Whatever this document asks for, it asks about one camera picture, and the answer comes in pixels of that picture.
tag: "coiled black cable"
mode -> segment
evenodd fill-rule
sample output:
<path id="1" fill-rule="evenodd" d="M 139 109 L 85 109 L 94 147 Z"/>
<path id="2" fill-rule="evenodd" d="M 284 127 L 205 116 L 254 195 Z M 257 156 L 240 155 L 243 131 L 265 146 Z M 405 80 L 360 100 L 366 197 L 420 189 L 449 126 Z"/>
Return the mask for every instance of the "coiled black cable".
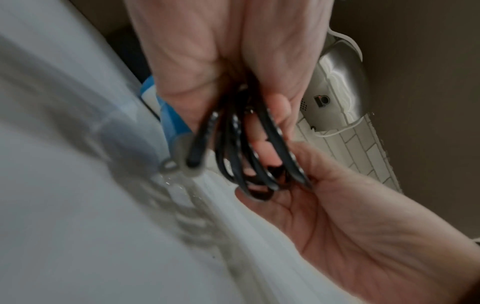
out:
<path id="1" fill-rule="evenodd" d="M 264 103 L 257 79 L 250 77 L 247 84 L 247 89 L 237 86 L 223 96 L 205 118 L 193 140 L 186 160 L 187 166 L 192 169 L 201 166 L 209 140 L 216 130 L 214 149 L 220 173 L 230 182 L 239 185 L 250 197 L 261 201 L 269 200 L 275 191 L 289 188 L 293 181 L 311 188 L 308 177 L 289 151 L 280 128 Z M 282 161 L 281 167 L 264 168 L 260 163 L 259 156 L 247 139 L 243 124 L 247 109 L 258 115 L 268 141 Z M 225 160 L 230 162 L 231 173 L 227 170 Z M 243 160 L 247 161 L 256 173 L 255 176 L 245 174 Z M 264 190 L 257 190 L 258 186 L 263 186 L 260 188 Z"/>

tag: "hand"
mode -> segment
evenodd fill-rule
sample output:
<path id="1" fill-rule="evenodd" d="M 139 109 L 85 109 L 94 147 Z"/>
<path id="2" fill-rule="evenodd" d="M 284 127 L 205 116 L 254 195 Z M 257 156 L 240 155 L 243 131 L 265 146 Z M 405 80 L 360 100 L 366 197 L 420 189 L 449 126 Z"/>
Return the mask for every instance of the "hand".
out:
<path id="1" fill-rule="evenodd" d="M 258 78 L 286 138 L 324 45 L 333 0 L 126 0 L 158 94 L 195 131 L 246 71 Z M 256 116 L 250 142 L 265 165 L 280 165 Z"/>
<path id="2" fill-rule="evenodd" d="M 435 214 L 307 144 L 289 147 L 313 192 L 294 186 L 263 203 L 235 193 L 345 290 L 371 303 L 450 304 L 480 280 L 480 248 Z"/>

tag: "silver metallic object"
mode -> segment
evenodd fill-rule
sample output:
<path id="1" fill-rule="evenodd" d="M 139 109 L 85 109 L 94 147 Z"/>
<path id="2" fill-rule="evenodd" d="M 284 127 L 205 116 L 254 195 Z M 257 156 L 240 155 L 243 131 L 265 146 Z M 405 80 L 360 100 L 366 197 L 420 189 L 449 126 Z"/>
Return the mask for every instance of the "silver metallic object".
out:
<path id="1" fill-rule="evenodd" d="M 300 106 L 316 131 L 348 127 L 367 113 L 370 89 L 360 56 L 339 40 L 318 60 Z"/>

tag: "person's left hand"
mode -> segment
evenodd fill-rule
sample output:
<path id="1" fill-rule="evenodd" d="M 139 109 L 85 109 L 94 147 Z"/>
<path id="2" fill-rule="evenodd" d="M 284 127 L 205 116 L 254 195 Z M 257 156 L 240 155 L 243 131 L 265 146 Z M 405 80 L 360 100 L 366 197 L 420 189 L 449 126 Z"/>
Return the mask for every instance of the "person's left hand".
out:
<path id="1" fill-rule="evenodd" d="M 165 99 L 195 132 L 232 84 L 252 71 L 285 138 L 324 45 L 333 0 L 126 0 Z M 280 159 L 256 116 L 247 135 L 264 165 Z"/>

